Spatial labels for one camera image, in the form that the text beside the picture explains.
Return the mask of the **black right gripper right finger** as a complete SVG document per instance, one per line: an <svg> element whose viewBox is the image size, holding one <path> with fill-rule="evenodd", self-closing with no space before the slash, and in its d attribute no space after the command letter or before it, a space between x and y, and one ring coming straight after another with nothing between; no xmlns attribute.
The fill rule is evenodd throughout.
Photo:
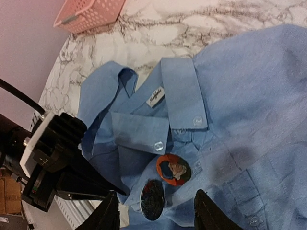
<svg viewBox="0 0 307 230"><path fill-rule="evenodd" d="M201 189L194 198L196 230L242 230Z"/></svg>

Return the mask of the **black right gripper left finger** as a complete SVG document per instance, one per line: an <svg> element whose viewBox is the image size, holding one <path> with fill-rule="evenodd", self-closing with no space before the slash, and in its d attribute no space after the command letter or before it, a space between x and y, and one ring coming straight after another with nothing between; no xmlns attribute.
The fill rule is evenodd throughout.
<svg viewBox="0 0 307 230"><path fill-rule="evenodd" d="M115 192L110 192L89 218L76 230L119 230L119 201Z"/></svg>

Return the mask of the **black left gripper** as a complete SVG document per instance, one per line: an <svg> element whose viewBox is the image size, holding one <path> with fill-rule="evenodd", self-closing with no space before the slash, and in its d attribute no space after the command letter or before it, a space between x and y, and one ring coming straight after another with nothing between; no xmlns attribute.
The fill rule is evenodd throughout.
<svg viewBox="0 0 307 230"><path fill-rule="evenodd" d="M41 118L25 140L20 165L30 178L22 200L47 212L55 196L65 200L103 200L110 192L126 193L106 180L78 146L86 125L67 113Z"/></svg>

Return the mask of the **round brooch dark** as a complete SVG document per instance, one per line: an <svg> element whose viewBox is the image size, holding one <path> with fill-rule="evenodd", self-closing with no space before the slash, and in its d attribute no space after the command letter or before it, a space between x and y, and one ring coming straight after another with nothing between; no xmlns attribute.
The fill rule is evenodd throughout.
<svg viewBox="0 0 307 230"><path fill-rule="evenodd" d="M140 195L140 209L144 217L150 221L157 220L164 209L165 197L161 181L149 180Z"/></svg>

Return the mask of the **round brooch orange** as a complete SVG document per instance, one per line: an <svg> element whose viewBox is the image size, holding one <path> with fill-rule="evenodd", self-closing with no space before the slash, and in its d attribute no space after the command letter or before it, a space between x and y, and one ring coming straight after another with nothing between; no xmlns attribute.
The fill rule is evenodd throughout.
<svg viewBox="0 0 307 230"><path fill-rule="evenodd" d="M159 157L156 169L160 177L173 186L185 184L192 176L189 164L183 158L174 154Z"/></svg>

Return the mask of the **blue shirt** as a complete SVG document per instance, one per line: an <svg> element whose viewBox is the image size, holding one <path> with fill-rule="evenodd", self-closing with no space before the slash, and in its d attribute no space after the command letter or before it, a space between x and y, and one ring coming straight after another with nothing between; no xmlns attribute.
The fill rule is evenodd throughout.
<svg viewBox="0 0 307 230"><path fill-rule="evenodd" d="M141 87L108 62L81 85L77 117L88 127L83 156L126 194L129 230L194 229L201 189L245 230L307 227L307 30L283 24L207 46L193 58L163 58ZM157 172L174 154L192 176L173 186ZM165 205L140 209L149 180Z"/></svg>

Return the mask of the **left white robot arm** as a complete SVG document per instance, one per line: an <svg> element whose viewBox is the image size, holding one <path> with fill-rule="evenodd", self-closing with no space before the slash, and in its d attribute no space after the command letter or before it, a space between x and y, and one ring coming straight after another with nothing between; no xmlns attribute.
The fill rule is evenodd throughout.
<svg viewBox="0 0 307 230"><path fill-rule="evenodd" d="M48 212L56 196L103 200L112 191L123 194L83 157L79 149L87 131L83 121L67 113L47 113L4 80L0 86L40 114L33 131L0 117L0 164L26 181L23 201Z"/></svg>

